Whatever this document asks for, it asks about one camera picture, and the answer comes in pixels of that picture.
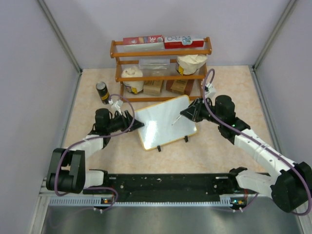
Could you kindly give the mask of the yellow framed whiteboard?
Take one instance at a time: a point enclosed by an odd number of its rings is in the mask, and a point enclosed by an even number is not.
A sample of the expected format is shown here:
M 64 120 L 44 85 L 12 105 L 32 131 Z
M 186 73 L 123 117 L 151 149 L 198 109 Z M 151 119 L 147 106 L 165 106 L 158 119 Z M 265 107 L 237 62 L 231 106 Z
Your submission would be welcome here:
M 182 95 L 135 111 L 135 119 L 144 123 L 138 134 L 146 151 L 197 133 L 196 124 L 182 116 L 172 126 L 180 111 L 189 104 L 189 97 Z

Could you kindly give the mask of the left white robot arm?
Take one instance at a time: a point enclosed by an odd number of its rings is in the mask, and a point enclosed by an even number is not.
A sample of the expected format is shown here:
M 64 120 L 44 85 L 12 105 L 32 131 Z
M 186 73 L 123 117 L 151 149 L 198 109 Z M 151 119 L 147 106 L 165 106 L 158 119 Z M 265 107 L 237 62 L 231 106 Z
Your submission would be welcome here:
M 52 157 L 46 178 L 46 188 L 50 191 L 79 194 L 84 189 L 94 187 L 99 193 L 109 191 L 111 182 L 105 178 L 104 170 L 87 171 L 85 161 L 94 153 L 104 149 L 115 132 L 132 132 L 144 123 L 136 120 L 127 110 L 114 114 L 106 108 L 95 112 L 95 123 L 90 133 L 69 149 L 56 148 Z

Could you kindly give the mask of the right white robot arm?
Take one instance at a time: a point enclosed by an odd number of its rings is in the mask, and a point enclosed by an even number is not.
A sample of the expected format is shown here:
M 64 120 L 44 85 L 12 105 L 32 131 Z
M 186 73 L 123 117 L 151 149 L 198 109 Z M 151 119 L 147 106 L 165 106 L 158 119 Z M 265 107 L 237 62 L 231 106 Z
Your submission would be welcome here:
M 210 98 L 197 98 L 180 114 L 193 121 L 207 120 L 218 125 L 220 134 L 234 146 L 247 152 L 268 175 L 255 173 L 246 168 L 232 169 L 227 182 L 233 193 L 243 189 L 255 191 L 273 200 L 282 211 L 294 213 L 308 204 L 301 216 L 312 210 L 312 169 L 305 163 L 283 156 L 236 116 L 235 104 L 227 95 L 220 95 L 212 102 Z

